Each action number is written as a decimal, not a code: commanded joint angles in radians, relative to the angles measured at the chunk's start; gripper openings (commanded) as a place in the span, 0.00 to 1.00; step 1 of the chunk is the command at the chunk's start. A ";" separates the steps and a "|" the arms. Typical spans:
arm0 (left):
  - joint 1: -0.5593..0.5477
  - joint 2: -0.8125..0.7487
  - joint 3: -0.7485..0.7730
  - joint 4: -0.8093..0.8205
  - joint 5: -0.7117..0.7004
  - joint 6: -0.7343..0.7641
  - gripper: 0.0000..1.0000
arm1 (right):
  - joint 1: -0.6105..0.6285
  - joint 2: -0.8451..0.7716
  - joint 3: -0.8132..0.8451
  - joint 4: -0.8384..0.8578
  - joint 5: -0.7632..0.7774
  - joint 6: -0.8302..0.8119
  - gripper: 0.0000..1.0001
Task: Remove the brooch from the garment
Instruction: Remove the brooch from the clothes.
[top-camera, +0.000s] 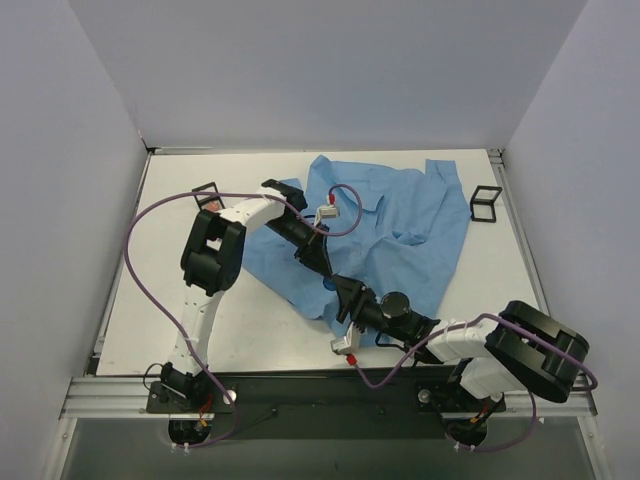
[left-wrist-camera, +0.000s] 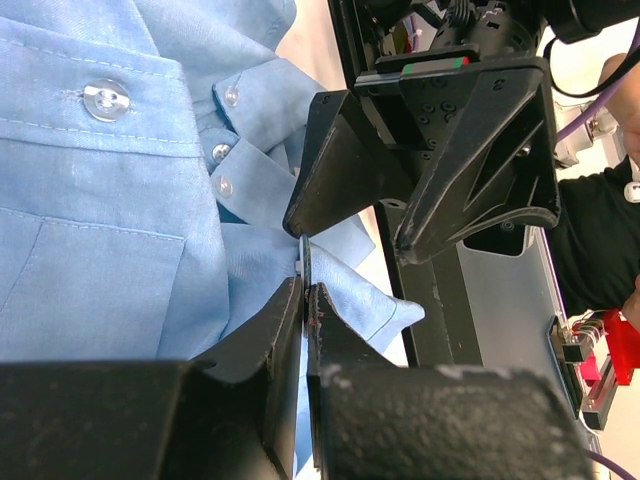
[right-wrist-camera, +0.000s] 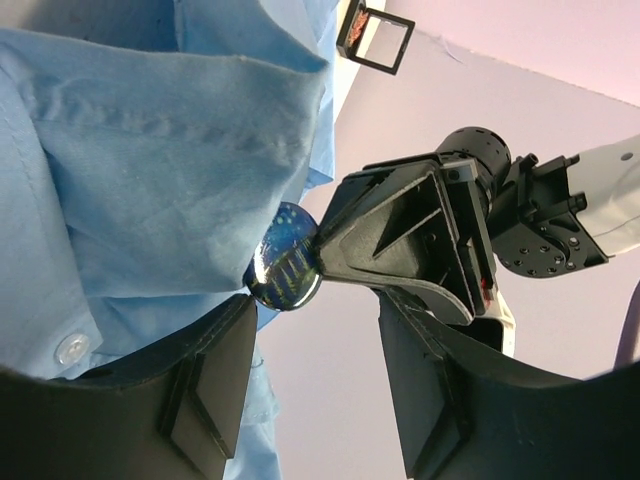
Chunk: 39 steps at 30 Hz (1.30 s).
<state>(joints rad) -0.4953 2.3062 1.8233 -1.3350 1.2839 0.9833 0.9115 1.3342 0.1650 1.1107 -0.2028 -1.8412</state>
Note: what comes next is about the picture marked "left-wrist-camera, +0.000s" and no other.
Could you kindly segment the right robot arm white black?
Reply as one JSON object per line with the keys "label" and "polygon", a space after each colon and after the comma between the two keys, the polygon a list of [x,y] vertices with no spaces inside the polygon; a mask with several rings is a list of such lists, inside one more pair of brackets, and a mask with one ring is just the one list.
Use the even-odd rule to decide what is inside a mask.
{"label": "right robot arm white black", "polygon": [[398,258],[427,261],[502,224],[560,217],[546,28],[564,43],[635,18],[635,1],[334,1],[347,86],[313,98],[283,227],[402,212]]}

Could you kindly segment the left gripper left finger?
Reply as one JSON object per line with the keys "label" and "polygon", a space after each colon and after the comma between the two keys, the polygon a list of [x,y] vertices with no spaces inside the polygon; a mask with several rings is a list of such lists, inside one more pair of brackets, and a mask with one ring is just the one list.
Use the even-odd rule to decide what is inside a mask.
{"label": "left gripper left finger", "polygon": [[303,285],[190,361],[5,363],[5,479],[290,479]]}

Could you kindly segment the blue button-up shirt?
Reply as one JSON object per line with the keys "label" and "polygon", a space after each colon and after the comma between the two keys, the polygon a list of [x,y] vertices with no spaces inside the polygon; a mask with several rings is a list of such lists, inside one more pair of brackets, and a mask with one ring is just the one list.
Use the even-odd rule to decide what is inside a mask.
{"label": "blue button-up shirt", "polygon": [[192,357],[292,272],[292,1],[1,5],[1,356]]}

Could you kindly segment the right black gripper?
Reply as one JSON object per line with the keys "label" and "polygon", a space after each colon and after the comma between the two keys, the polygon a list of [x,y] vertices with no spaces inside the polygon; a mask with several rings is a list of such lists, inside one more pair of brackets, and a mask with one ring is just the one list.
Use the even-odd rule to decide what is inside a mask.
{"label": "right black gripper", "polygon": [[[420,264],[506,221],[558,224],[546,61],[475,63],[477,1],[333,1],[330,11],[348,90],[311,102],[287,233],[315,236],[379,201],[408,201],[394,249]],[[414,191],[394,155],[428,160]]]}

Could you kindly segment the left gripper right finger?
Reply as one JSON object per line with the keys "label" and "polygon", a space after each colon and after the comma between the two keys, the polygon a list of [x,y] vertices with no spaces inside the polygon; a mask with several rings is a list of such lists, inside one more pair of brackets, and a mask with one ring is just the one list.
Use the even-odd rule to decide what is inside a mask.
{"label": "left gripper right finger", "polygon": [[532,372],[399,367],[337,313],[308,300],[313,458],[325,479],[589,479],[564,405]]}

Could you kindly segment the round blue badge pin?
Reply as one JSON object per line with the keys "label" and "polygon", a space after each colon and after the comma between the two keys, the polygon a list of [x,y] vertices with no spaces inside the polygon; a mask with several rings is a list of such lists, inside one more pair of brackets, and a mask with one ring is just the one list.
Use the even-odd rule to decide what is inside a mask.
{"label": "round blue badge pin", "polygon": [[303,286],[309,290],[312,285],[312,259],[309,236],[302,234],[298,244],[299,259],[296,262],[296,272],[300,276]]}

